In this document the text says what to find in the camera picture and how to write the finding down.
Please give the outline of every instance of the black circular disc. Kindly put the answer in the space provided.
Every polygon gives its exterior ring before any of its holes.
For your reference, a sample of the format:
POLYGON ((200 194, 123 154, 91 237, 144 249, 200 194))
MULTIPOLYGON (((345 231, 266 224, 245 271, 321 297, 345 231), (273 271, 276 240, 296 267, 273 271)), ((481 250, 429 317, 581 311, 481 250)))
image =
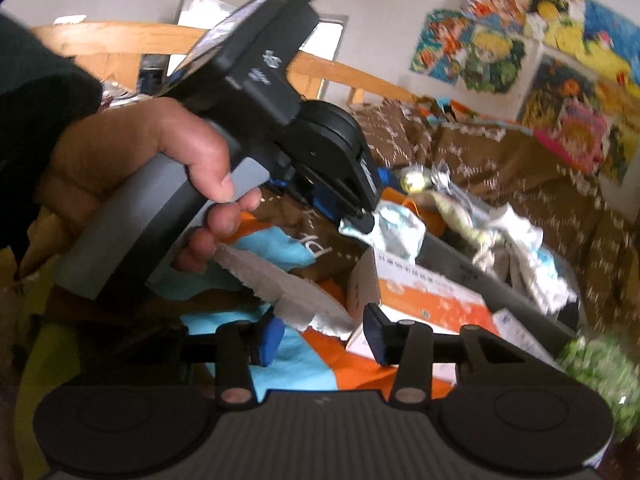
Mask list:
POLYGON ((473 459, 520 474, 580 470, 612 433, 609 407, 578 384, 461 384, 443 400, 440 421, 473 459))
POLYGON ((164 468, 207 425, 207 401, 188 386, 62 386, 45 397, 33 419, 44 454, 89 476, 164 468))

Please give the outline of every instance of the wooden bed frame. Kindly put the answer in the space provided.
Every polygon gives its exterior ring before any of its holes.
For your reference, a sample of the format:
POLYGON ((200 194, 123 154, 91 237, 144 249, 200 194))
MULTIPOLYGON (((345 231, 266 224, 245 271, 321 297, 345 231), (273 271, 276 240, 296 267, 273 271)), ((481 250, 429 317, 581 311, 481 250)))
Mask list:
MULTIPOLYGON (((78 65, 98 79, 112 78, 131 89, 136 88, 142 54, 186 54, 204 33, 200 28, 129 22, 45 25, 33 31, 51 50, 75 57, 78 65)), ((323 81, 348 86, 348 104, 363 102, 367 92, 402 101, 415 99, 404 88, 305 52, 289 65, 288 79, 308 99, 318 98, 323 81)))

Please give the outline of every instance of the hand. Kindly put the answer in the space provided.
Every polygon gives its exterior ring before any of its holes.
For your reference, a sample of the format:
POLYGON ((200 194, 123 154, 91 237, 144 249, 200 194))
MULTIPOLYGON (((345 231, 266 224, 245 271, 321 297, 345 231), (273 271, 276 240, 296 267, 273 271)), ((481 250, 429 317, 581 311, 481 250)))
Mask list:
POLYGON ((107 110, 69 126, 53 149, 35 198, 77 236, 100 204, 158 152, 183 163, 191 183, 218 202, 174 261, 179 270, 204 272, 217 241, 238 228, 240 211, 260 205, 260 191, 252 189, 237 203, 228 203, 234 190, 226 142, 172 99, 107 110))

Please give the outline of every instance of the green fuzzy object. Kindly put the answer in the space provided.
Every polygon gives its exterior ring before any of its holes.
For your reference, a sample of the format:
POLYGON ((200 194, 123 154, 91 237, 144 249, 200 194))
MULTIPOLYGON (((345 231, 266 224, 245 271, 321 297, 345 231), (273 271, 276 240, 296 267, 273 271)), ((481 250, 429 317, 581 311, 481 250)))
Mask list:
POLYGON ((624 439, 636 428, 640 417, 639 372, 614 338, 580 337, 571 341, 562 350, 558 364, 607 402, 618 439, 624 439))

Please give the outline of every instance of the cardboard box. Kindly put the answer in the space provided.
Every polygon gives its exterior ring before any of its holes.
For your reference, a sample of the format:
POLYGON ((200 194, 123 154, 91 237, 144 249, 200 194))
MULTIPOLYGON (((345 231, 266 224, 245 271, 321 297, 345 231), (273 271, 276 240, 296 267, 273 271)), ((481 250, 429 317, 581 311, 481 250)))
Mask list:
MULTIPOLYGON (((346 346, 349 352, 373 359, 362 331, 367 303, 378 304, 393 322, 413 319, 427 323, 436 333, 458 334, 466 324, 498 333, 480 294, 375 248, 364 254, 351 273, 347 311, 358 327, 346 346)), ((433 376, 455 383, 455 365, 434 365, 433 376)))

